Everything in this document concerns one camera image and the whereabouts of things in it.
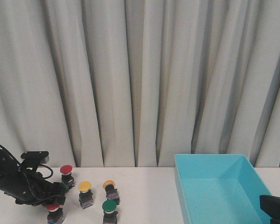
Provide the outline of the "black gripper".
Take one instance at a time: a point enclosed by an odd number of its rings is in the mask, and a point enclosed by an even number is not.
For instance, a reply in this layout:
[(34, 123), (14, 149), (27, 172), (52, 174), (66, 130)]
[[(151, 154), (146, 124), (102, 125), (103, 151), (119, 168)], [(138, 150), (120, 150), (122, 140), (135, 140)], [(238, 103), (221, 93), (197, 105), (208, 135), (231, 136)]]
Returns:
[(37, 172), (40, 165), (19, 162), (0, 149), (0, 190), (19, 204), (64, 205), (67, 186), (63, 182), (48, 182)]
[(260, 195), (260, 208), (271, 217), (270, 224), (280, 224), (280, 197)]

